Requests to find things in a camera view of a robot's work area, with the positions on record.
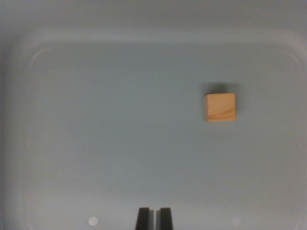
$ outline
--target white surface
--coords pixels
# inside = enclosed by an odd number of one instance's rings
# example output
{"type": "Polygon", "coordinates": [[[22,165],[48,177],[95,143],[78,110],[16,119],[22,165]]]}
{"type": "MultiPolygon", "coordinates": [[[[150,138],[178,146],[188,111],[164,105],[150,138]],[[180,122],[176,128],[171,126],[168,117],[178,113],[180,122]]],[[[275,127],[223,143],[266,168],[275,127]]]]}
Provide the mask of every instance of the white surface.
{"type": "Polygon", "coordinates": [[[229,27],[226,16],[205,25],[198,7],[184,6],[189,26],[175,14],[151,22],[143,5],[106,27],[101,18],[115,12],[78,6],[78,28],[68,10],[58,20],[69,27],[13,46],[3,85],[4,229],[92,229],[93,217],[99,228],[134,229],[139,207],[171,207],[176,230],[306,229],[307,40],[303,24],[290,27],[300,14],[246,6],[240,19],[254,17],[254,26],[229,27]],[[262,29],[270,16],[257,10],[283,15],[284,27],[262,29]],[[202,120],[202,96],[218,83],[236,93],[237,122],[202,120]]]}

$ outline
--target wooden block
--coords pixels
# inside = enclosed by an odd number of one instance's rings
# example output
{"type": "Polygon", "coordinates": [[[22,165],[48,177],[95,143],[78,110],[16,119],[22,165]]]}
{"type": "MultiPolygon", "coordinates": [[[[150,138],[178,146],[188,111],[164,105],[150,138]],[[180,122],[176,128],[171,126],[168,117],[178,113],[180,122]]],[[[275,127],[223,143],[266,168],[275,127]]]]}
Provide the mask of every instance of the wooden block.
{"type": "Polygon", "coordinates": [[[236,96],[234,93],[208,94],[203,97],[205,121],[235,121],[236,96]]]}

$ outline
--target wood grain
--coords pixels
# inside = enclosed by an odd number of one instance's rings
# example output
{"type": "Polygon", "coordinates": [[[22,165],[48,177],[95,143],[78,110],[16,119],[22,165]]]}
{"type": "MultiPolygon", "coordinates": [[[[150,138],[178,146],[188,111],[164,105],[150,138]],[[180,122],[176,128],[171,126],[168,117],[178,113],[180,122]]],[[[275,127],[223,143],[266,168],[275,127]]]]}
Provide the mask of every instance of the wood grain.
{"type": "Polygon", "coordinates": [[[234,93],[208,94],[203,98],[205,121],[235,121],[236,96],[234,93]]]}

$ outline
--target white tray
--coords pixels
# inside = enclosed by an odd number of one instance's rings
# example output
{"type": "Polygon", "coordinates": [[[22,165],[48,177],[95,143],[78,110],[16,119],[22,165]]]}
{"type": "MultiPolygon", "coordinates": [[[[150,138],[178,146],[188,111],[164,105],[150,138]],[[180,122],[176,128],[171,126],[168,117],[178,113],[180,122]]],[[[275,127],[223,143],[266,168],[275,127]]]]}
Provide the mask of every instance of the white tray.
{"type": "Polygon", "coordinates": [[[132,230],[140,207],[175,230],[306,229],[306,67],[282,29],[29,33],[5,65],[4,229],[132,230]],[[237,121],[203,120],[212,90],[237,121]]]}

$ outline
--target wooden cube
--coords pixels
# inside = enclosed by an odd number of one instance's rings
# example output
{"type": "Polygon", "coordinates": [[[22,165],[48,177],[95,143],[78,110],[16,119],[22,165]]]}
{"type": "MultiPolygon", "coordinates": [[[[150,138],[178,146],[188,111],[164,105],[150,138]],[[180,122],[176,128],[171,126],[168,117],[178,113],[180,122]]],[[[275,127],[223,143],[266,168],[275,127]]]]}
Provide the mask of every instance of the wooden cube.
{"type": "Polygon", "coordinates": [[[235,121],[236,97],[234,93],[208,94],[203,98],[205,121],[235,121]]]}

